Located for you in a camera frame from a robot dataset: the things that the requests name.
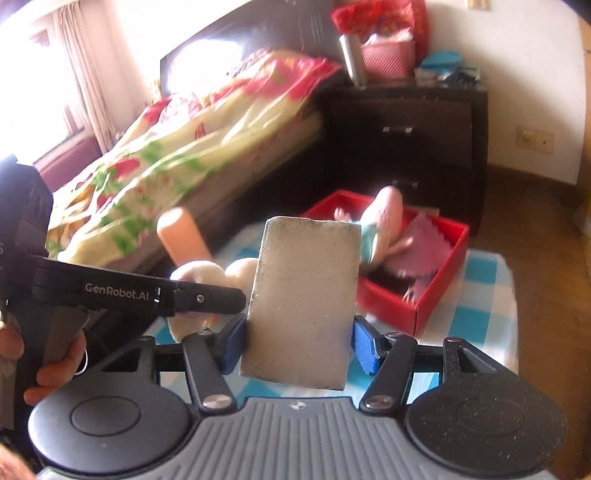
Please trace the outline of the grey rectangular sponge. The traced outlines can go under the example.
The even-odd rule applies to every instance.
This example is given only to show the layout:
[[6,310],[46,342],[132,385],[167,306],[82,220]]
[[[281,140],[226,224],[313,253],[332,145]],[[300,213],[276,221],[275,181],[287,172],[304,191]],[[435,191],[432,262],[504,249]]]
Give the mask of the grey rectangular sponge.
[[287,216],[266,221],[240,375],[345,388],[360,252],[361,229],[352,223]]

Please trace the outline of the pink knitted cloth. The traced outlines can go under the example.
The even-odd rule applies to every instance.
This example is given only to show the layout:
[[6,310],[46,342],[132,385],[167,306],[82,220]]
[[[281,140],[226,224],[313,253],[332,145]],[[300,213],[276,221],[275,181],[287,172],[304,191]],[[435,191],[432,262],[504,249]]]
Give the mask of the pink knitted cloth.
[[418,214],[403,233],[403,237],[414,238],[413,245],[384,261],[386,271],[402,280],[410,280],[411,285],[403,299],[417,303],[441,269],[452,246],[446,240],[434,219],[425,213]]

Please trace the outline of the pink pig plush toy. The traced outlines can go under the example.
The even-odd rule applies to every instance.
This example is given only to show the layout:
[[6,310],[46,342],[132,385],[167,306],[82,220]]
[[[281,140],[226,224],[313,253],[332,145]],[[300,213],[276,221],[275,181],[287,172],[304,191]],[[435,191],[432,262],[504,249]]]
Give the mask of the pink pig plush toy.
[[353,221],[345,209],[335,209],[335,221],[361,226],[360,259],[363,270],[374,270],[388,257],[399,254],[413,245],[412,236],[402,236],[403,211],[403,196],[394,186],[382,188],[359,220]]

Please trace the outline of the floral bed quilt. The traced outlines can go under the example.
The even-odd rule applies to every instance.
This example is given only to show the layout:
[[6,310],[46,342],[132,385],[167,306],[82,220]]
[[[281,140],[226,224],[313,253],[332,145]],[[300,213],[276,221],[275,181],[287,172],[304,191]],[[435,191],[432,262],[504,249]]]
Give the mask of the floral bed quilt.
[[327,58],[259,50],[211,92],[146,108],[111,151],[54,193],[50,259],[94,267],[126,259],[155,233],[161,214],[290,129],[341,69]]

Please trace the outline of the blue white checkered tablecloth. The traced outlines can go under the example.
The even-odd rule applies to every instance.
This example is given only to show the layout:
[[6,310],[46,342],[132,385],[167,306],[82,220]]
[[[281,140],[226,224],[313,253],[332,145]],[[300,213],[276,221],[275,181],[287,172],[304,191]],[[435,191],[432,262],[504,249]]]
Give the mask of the blue white checkered tablecloth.
[[[221,266],[239,258],[252,257],[259,251],[263,223],[244,227],[228,244],[214,254]],[[174,343],[167,321],[157,318],[145,332],[157,344]],[[497,253],[469,249],[464,264],[433,310],[419,343],[441,346],[445,337],[461,337],[477,346],[514,373],[518,373],[518,308],[514,279],[504,257]],[[318,390],[283,386],[242,377],[236,368],[224,379],[238,405],[247,397],[351,397],[359,405],[372,377],[366,375],[355,355],[349,363],[344,391]],[[435,388],[439,374],[416,373],[408,396],[412,403],[424,392]],[[164,372],[160,384],[189,401],[185,375]]]

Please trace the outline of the red cardboard box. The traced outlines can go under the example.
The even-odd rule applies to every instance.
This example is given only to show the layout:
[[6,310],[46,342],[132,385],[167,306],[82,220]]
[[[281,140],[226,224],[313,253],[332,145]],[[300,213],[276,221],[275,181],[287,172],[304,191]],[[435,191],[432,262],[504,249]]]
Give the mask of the red cardboard box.
[[464,263],[470,227],[404,209],[401,238],[414,243],[363,272],[356,302],[383,323],[418,336]]

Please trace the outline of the orange ribbed cylinder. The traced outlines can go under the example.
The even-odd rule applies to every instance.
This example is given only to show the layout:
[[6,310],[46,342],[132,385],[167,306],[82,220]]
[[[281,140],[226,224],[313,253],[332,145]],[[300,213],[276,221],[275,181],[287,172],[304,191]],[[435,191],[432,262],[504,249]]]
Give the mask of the orange ribbed cylinder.
[[156,234],[175,266],[211,260],[211,251],[193,217],[184,207],[174,207],[164,212],[156,223]]

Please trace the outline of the beige window curtain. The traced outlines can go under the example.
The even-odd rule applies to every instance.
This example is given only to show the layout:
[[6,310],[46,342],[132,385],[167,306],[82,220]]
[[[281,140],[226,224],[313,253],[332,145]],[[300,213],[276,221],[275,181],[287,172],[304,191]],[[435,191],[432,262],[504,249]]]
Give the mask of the beige window curtain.
[[84,128],[111,150],[149,103],[112,1],[33,1],[30,21],[49,20],[78,89]]

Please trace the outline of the dark wooden nightstand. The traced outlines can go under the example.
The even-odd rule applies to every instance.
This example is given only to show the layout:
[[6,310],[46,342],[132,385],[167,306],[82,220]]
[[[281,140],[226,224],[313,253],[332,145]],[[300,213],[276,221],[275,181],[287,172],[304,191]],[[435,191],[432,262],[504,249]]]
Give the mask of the dark wooden nightstand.
[[[396,179],[420,183],[400,190],[410,205],[480,229],[488,163],[489,96],[481,87],[420,86],[414,82],[366,88],[335,87],[318,107],[325,142],[339,169],[339,188],[374,196]],[[408,136],[387,125],[412,126]]]

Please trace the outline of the wooden wardrobe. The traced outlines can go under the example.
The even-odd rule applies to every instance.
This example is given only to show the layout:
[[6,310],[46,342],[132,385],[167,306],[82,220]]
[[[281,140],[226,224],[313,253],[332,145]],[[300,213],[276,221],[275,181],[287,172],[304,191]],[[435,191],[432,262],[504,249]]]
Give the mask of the wooden wardrobe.
[[590,238],[590,25],[578,16],[582,43],[582,55],[585,80],[585,114],[581,161],[577,179],[577,191],[583,197],[583,203],[575,215],[575,223],[581,232]]

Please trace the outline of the blue items on nightstand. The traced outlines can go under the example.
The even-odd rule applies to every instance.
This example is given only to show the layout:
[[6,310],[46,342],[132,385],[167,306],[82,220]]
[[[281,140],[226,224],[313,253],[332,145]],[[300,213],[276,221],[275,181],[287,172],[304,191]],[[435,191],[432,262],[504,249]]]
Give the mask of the blue items on nightstand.
[[428,84],[475,86],[481,81],[479,67],[464,64],[464,57],[455,50],[439,50],[427,55],[415,68],[415,78]]

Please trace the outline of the pink plastic basket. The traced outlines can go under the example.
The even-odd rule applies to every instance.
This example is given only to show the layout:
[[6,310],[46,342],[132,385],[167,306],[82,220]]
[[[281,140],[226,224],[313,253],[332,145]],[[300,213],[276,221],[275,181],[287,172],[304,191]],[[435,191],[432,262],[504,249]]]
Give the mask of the pink plastic basket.
[[363,63],[370,83],[414,77],[415,41],[386,41],[362,46]]

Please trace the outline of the stainless steel thermos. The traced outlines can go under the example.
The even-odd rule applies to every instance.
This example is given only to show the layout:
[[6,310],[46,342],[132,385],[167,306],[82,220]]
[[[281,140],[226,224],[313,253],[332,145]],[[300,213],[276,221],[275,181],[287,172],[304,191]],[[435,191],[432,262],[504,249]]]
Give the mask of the stainless steel thermos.
[[355,34],[339,36],[342,56],[345,59],[346,70],[356,87],[365,87],[368,83],[367,71],[363,63],[363,55],[360,39]]

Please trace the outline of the dark wooden headboard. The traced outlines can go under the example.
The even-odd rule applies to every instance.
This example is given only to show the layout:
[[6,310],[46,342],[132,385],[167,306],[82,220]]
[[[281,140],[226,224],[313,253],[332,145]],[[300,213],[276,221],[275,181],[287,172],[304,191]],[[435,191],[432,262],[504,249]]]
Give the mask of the dark wooden headboard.
[[195,33],[160,60],[160,93],[179,93],[198,76],[217,80],[261,49],[342,61],[331,1],[249,1]]

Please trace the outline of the red plastic bag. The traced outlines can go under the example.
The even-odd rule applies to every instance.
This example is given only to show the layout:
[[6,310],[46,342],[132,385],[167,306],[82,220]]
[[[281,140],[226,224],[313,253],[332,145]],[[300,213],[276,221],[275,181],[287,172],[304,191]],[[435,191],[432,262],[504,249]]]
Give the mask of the red plastic bag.
[[409,30],[416,43],[417,61],[429,53],[427,4],[412,1],[353,1],[332,10],[332,22],[341,34],[356,34],[366,41],[372,34],[389,37]]

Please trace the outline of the wall power socket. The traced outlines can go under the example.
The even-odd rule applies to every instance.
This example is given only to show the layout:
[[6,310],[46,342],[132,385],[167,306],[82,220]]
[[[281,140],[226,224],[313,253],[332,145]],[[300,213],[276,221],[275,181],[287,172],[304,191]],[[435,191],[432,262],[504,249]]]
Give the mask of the wall power socket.
[[551,155],[554,152],[555,135],[550,132],[518,126],[516,129],[516,145],[522,149]]

